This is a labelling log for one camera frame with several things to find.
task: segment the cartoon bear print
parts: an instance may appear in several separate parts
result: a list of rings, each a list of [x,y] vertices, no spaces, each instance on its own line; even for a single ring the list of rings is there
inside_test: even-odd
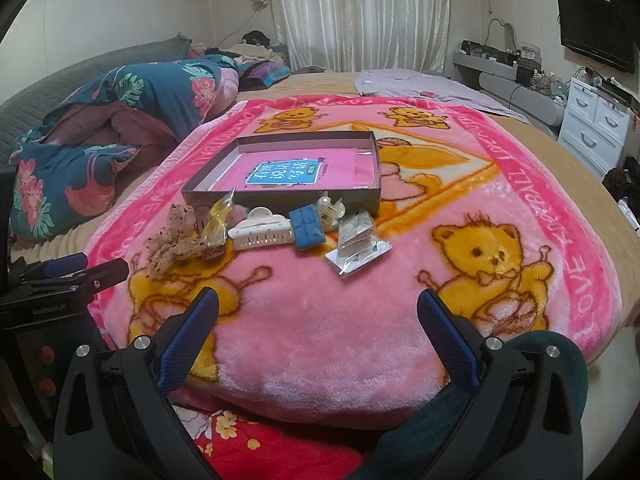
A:
[[[174,263],[161,279],[153,280],[140,268],[141,255],[131,261],[132,275],[128,289],[133,303],[129,321],[129,341],[141,334],[154,334],[173,314],[184,312],[204,286],[216,291],[219,314],[216,324],[231,321],[242,307],[244,291],[256,283],[268,280],[273,270],[268,266],[255,267],[244,280],[231,280],[220,271],[233,257],[232,245],[227,244],[225,254],[215,262],[203,265],[199,258],[189,258]],[[191,368],[191,375],[207,383],[218,380],[218,363],[215,359],[216,340],[212,331],[200,349]]]
[[[482,217],[468,217],[463,226],[437,226],[431,237],[458,274],[441,285],[428,270],[416,279],[434,288],[453,314],[471,319],[484,336],[547,327],[547,282],[554,272],[549,246],[540,247],[538,261],[525,265],[516,226]]]
[[[426,126],[428,128],[436,128],[438,130],[449,130],[449,125],[445,122],[446,116],[437,116],[426,110],[418,110],[411,107],[394,107],[389,108],[390,114],[378,112],[388,119],[396,121],[396,128],[416,128],[418,126]]]
[[[310,106],[286,110],[275,114],[271,119],[260,121],[262,126],[258,128],[256,134],[268,134],[278,130],[304,130],[310,128],[316,119],[325,117],[327,114],[316,115],[317,108]]]
[[[390,150],[402,146],[411,146],[410,142],[395,137],[385,137],[378,142],[378,148],[383,155],[388,155],[381,163],[382,195],[381,200],[405,200],[431,193],[442,186],[442,181],[436,176],[427,173],[418,173],[405,180],[400,176],[400,165],[405,157],[395,156]]]

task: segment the open box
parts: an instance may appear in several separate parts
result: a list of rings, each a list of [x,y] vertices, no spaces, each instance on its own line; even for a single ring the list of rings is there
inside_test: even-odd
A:
[[[347,213],[380,207],[380,156],[373,132],[295,132],[238,137],[182,188],[187,204],[211,207],[233,188],[235,202],[274,214],[314,204],[326,191]]]

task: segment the white dresser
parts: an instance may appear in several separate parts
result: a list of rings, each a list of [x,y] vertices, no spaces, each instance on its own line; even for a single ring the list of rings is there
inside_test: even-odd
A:
[[[640,132],[636,123],[635,114],[625,104],[587,83],[571,79],[558,142],[602,180],[625,157],[638,157]]]

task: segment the metal screw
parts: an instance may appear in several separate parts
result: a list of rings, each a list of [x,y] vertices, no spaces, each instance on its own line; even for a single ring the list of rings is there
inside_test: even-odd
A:
[[[80,345],[77,349],[76,349],[76,355],[78,357],[84,357],[85,355],[87,355],[89,353],[89,345]]]
[[[548,347],[546,347],[546,354],[549,357],[559,357],[560,349],[557,346],[549,345]]]
[[[151,344],[151,338],[148,335],[141,335],[139,338],[133,342],[133,346],[135,346],[138,350],[144,350]]]
[[[499,350],[502,348],[502,340],[497,337],[488,337],[484,343],[490,350]]]

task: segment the blue gripper pad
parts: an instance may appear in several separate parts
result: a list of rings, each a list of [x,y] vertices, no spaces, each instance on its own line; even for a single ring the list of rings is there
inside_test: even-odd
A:
[[[305,205],[289,213],[296,246],[304,251],[324,243],[324,229],[320,223],[318,209],[314,205]]]
[[[218,319],[218,295],[205,287],[180,317],[180,326],[158,358],[158,389],[165,395],[180,388],[187,379],[204,341]]]
[[[461,390],[469,393],[480,385],[478,358],[453,323],[449,309],[432,290],[418,297],[418,320],[445,370]]]
[[[45,278],[61,278],[68,274],[86,269],[89,260],[84,253],[70,254],[57,260],[51,260],[42,271]]]

